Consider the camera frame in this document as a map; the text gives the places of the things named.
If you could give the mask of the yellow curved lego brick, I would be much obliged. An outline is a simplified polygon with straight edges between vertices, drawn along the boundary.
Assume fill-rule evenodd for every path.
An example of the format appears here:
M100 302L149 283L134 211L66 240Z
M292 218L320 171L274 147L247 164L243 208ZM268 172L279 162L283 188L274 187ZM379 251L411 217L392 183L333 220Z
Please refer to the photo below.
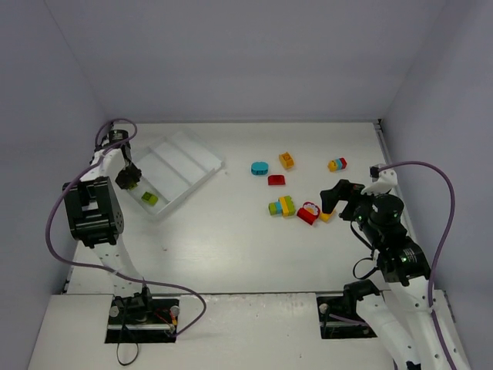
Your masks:
M319 216L319 219L321 221L323 221L324 223L328 223L333 218L333 216L336 215L336 214L337 214L337 211L336 210L333 210L330 213L321 212L320 213L320 216Z

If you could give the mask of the green lego brick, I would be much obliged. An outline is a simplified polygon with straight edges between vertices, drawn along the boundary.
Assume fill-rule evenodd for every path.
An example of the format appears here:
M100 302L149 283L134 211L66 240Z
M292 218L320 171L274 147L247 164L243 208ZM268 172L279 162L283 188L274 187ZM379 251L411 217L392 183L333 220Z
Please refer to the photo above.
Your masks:
M159 201L159 198L153 194L153 193L150 193L150 192L145 192L142 196L141 196L141 200L145 203L145 204L148 204L150 205L151 207L155 206L157 204L157 202Z

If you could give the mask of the red curved lego brick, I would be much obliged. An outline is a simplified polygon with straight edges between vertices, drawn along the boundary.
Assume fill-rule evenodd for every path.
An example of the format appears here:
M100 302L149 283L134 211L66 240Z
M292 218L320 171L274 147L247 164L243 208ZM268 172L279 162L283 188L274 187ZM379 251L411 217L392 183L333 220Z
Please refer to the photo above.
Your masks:
M269 175L267 183L269 186L284 186L286 184L285 176L282 174Z

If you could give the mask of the blue oval lego brick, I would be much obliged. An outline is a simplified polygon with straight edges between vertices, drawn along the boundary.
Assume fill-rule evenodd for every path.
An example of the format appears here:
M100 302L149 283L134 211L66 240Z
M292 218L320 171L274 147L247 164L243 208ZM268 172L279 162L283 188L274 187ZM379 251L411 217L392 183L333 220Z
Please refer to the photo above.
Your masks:
M250 167L250 172L254 176L265 176L269 172L269 164L263 161L253 162Z

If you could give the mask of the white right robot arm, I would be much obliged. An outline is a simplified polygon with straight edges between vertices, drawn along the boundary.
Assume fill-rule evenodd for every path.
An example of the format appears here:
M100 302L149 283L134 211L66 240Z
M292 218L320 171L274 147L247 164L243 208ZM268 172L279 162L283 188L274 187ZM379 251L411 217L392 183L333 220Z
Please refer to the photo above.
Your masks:
M357 224L371 250L376 267L397 299L407 325L403 326L369 279L346 284L343 297L347 311L357 315L381 340L399 369L467 369L434 304L431 268L423 250L401 223L404 203L395 195L368 194L364 185L340 180L320 192L325 213L346 202L342 220Z

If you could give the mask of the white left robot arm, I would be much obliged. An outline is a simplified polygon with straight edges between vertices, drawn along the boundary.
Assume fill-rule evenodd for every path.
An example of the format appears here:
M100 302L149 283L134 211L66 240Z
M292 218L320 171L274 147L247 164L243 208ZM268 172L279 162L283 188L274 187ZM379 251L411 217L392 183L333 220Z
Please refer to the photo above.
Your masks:
M63 186L71 234L109 269L113 304L120 311L148 311L152 298L126 250L124 216L114 189L134 190L142 176L132 162L128 132L111 129L96 146L92 165L73 187Z

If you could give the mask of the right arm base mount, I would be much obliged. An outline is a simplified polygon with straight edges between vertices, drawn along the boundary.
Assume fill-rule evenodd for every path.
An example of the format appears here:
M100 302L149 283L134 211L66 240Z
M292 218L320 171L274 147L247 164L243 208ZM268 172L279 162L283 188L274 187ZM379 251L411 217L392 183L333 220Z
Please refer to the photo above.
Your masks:
M376 338L374 331L344 305L340 296L317 296L320 336L323 340Z

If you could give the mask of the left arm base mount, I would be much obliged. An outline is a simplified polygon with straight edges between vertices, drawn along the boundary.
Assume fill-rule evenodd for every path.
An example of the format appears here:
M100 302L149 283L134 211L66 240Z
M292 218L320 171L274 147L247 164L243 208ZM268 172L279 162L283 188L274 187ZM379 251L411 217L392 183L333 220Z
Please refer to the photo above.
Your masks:
M175 343L179 323L179 299L157 298L150 306L125 308L113 300L106 326L106 344Z

